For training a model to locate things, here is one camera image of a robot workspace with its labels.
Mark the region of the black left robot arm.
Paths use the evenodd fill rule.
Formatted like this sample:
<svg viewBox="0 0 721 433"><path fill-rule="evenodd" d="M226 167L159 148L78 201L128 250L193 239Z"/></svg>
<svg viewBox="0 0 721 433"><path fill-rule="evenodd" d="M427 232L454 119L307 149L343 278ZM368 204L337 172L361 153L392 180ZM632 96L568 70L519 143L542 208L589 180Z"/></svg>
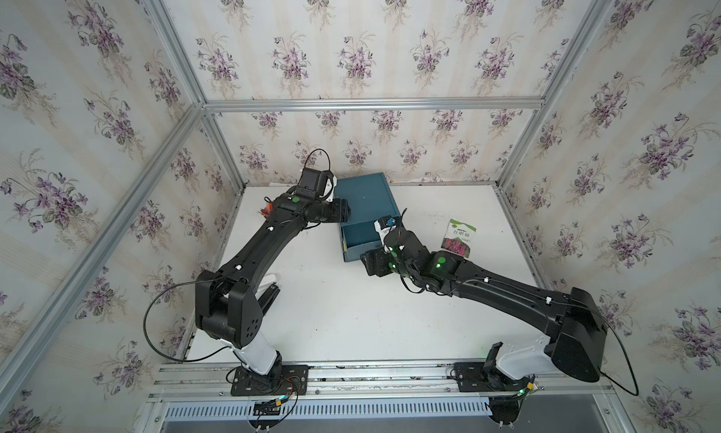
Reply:
<svg viewBox="0 0 721 433"><path fill-rule="evenodd" d="M268 204L265 222L240 252L216 271L204 271L195 286L195 326L229 346L241 364L259 377L282 369L280 352L261 332L275 295L256 293L272 263L311 224L340 224L350 217L347 200L304 198L283 193Z"/></svg>

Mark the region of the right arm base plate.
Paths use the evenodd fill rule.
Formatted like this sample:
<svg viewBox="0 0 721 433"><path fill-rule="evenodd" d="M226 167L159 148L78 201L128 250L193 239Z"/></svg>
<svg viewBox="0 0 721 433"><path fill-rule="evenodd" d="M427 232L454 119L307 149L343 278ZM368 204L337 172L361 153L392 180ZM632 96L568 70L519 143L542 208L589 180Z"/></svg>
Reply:
<svg viewBox="0 0 721 433"><path fill-rule="evenodd" d="M455 363L449 378L457 383L461 393L525 394L534 388L533 377L513 380L486 362Z"/></svg>

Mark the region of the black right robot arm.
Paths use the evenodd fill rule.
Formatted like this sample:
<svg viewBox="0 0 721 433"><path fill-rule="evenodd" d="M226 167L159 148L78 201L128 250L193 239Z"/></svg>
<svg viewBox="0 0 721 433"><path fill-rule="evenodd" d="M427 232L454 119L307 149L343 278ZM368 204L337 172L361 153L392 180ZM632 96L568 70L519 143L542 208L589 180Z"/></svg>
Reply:
<svg viewBox="0 0 721 433"><path fill-rule="evenodd" d="M405 228L388 229L381 247L360 260L370 276L396 273L420 292L471 300L522 320L548 338L543 355L555 369L582 382L602 376L608 327L586 290L520 283L449 251L431 252Z"/></svg>

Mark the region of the green white seed bag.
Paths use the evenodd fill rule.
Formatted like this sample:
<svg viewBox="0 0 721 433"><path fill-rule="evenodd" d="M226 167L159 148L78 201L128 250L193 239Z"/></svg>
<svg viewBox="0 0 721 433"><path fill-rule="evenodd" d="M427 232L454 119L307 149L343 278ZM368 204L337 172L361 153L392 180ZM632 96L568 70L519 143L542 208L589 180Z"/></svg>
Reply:
<svg viewBox="0 0 721 433"><path fill-rule="evenodd" d="M450 219L444 234L441 249L462 258L471 256L471 245L477 234L477 228L468 223Z"/></svg>

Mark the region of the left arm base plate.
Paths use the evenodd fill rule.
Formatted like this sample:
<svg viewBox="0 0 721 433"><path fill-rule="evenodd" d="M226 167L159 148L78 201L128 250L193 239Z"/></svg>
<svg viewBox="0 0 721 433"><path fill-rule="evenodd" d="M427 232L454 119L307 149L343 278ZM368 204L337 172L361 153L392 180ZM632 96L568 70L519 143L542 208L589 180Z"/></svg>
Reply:
<svg viewBox="0 0 721 433"><path fill-rule="evenodd" d="M231 384L233 397L305 395L309 370L308 365L276 365L268 375L261 376L245 367L236 367L226 375L226 380Z"/></svg>

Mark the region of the teal drawer cabinet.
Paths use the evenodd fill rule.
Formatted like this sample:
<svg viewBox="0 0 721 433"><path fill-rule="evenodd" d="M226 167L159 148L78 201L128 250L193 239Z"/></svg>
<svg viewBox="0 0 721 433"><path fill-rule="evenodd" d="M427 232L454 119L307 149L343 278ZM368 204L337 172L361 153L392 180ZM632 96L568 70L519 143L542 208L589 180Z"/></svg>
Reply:
<svg viewBox="0 0 721 433"><path fill-rule="evenodd" d="M351 209L347 222L400 216L384 173L340 179L334 190L334 196L347 200Z"/></svg>

